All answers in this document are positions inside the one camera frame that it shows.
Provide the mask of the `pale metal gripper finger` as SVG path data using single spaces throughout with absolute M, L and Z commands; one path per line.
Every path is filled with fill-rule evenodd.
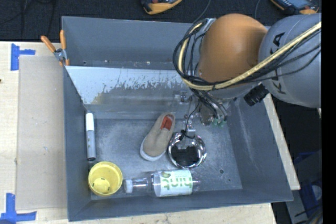
M 176 103 L 189 103 L 190 96 L 186 92 L 177 92 L 173 94 L 174 102 Z
M 196 138 L 196 130 L 191 129 L 189 127 L 181 130 L 181 138 L 195 139 Z

